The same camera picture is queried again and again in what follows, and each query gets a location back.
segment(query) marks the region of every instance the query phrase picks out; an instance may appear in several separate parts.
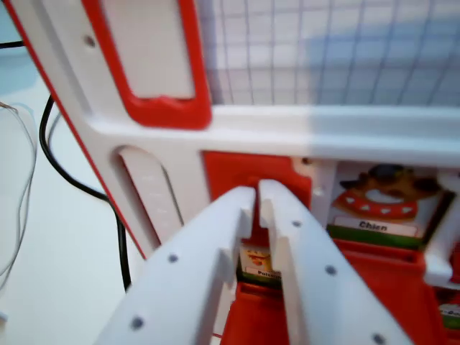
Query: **red border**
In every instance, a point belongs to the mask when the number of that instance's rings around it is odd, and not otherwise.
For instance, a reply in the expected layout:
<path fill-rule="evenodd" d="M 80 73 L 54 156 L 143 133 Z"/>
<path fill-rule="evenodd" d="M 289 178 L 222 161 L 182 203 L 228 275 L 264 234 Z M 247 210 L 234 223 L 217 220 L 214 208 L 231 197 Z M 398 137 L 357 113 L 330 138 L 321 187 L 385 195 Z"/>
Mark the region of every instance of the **red border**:
<path fill-rule="evenodd" d="M 167 96 L 150 99 L 136 97 L 123 71 L 101 2 L 82 0 L 82 4 L 91 21 L 126 111 L 133 120 L 149 127 L 179 129 L 204 129 L 209 125 L 211 102 L 193 0 L 178 1 L 195 86 L 195 98 L 192 99 L 174 99 Z"/>
<path fill-rule="evenodd" d="M 78 133 L 77 133 L 75 127 L 73 126 L 72 121 L 70 120 L 70 117 L 68 116 L 67 112 L 65 111 L 65 108 L 63 107 L 63 104 L 61 103 L 61 101 L 60 101 L 60 99 L 58 97 L 58 94 L 56 93 L 55 89 L 52 87 L 50 79 L 47 77 L 46 72 L 45 72 L 42 64 L 40 63 L 40 61 L 39 61 L 39 59 L 37 57 L 37 54 L 35 53 L 34 49 L 32 48 L 32 45 L 30 44 L 30 41 L 27 38 L 26 32 L 24 31 L 24 28 L 22 27 L 21 22 L 19 21 L 19 17 L 17 16 L 17 14 L 15 12 L 14 7 L 11 5 L 10 0 L 6 0 L 4 3 L 6 5 L 6 9 L 9 12 L 9 15 L 11 16 L 11 18 L 13 19 L 14 24 L 16 25 L 17 30 L 19 31 L 19 33 L 22 36 L 22 39 L 24 40 L 24 45 L 26 46 L 27 50 L 29 51 L 30 56 L 34 60 L 34 63 L 36 65 L 38 71 L 40 72 L 40 75 L 42 76 L 43 81 L 45 82 L 46 86 L 50 90 L 52 97 L 54 98 L 57 106 L 59 107 L 61 114 L 64 116 L 65 120 L 67 121 L 67 124 L 68 124 L 70 130 L 72 131 L 74 137 L 77 139 L 77 142 L 80 145 L 81 149 L 83 150 L 83 153 L 85 154 L 86 159 L 89 161 L 89 163 L 90 163 L 91 167 L 93 168 L 96 176 L 98 177 L 99 181 L 101 182 L 102 187 L 106 191 L 107 196 L 110 198 L 110 200 L 112 202 L 112 205 L 116 209 L 116 212 L 118 213 L 118 215 L 120 216 L 121 220 L 123 221 L 123 224 L 125 224 L 126 230 L 128 230 L 128 233 L 131 236 L 134 244 L 136 244 L 136 247 L 139 250 L 139 253 L 142 255 L 142 257 L 144 259 L 146 259 L 146 256 L 145 256 L 144 252 L 142 251 L 142 249 L 141 249 L 139 243 L 137 242 L 136 238 L 134 237 L 131 229 L 129 228 L 126 219 L 123 217 L 123 214 L 120 212 L 120 209 L 117 206 L 114 198 L 110 194 L 110 191 L 107 188 L 106 184 L 104 183 L 104 180 L 102 180 L 101 174 L 99 173 L 99 171 L 97 170 L 96 166 L 94 165 L 94 162 L 91 159 L 91 156 L 89 155 L 88 150 L 86 149 L 85 145 L 81 141 L 81 138 L 78 136 Z"/>

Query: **red compartment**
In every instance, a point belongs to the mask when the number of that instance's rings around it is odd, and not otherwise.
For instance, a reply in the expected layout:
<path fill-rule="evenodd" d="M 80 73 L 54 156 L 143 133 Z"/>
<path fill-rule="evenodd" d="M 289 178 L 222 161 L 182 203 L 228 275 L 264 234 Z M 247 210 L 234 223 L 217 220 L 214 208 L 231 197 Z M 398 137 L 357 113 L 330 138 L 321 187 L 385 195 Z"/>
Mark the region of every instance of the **red compartment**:
<path fill-rule="evenodd" d="M 273 179 L 288 187 L 305 206 L 310 205 L 311 179 L 294 171 L 290 157 L 204 152 L 203 159 L 212 200 L 239 185 L 257 189 L 260 180 Z M 268 247 L 267 230 L 259 226 L 258 205 L 257 198 L 252 237 L 244 242 Z"/>
<path fill-rule="evenodd" d="M 350 241 L 336 243 L 414 344 L 447 344 L 433 289 L 423 281 L 422 253 Z M 221 344 L 289 344 L 281 294 L 268 294 L 266 288 L 255 293 L 242 288 L 239 284 Z M 255 296 L 251 299 L 244 293 Z"/>

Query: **grid background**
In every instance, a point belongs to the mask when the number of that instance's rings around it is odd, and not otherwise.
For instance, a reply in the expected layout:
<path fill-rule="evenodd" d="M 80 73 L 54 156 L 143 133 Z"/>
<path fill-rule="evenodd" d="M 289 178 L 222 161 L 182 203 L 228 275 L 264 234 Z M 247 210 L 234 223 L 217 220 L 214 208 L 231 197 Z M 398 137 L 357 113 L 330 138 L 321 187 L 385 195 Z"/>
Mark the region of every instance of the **grid background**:
<path fill-rule="evenodd" d="M 214 104 L 460 106 L 460 0 L 196 0 Z"/>

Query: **cartoon illustration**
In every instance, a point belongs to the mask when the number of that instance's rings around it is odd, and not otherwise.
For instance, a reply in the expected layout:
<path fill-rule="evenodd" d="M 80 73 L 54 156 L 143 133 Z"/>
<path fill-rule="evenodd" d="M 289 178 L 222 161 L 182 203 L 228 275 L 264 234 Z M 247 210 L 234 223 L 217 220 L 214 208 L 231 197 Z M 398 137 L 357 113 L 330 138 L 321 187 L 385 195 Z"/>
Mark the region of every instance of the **cartoon illustration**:
<path fill-rule="evenodd" d="M 413 169 L 393 164 L 375 165 L 340 186 L 346 191 L 333 202 L 337 209 L 360 218 L 396 222 L 412 221 L 417 202 L 441 190 L 435 177 L 417 177 Z"/>
<path fill-rule="evenodd" d="M 257 250 L 247 250 L 246 255 L 256 266 L 263 266 L 264 271 L 273 271 L 272 260 L 269 253 Z"/>

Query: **card with dog picture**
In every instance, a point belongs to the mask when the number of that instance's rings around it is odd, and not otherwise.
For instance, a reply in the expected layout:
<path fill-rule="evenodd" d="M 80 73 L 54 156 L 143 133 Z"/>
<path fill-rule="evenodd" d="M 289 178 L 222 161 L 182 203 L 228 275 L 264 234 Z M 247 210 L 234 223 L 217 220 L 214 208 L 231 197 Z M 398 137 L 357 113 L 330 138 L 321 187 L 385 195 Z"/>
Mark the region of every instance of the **card with dog picture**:
<path fill-rule="evenodd" d="M 441 195 L 434 169 L 341 162 L 327 229 L 335 238 L 416 248 Z"/>

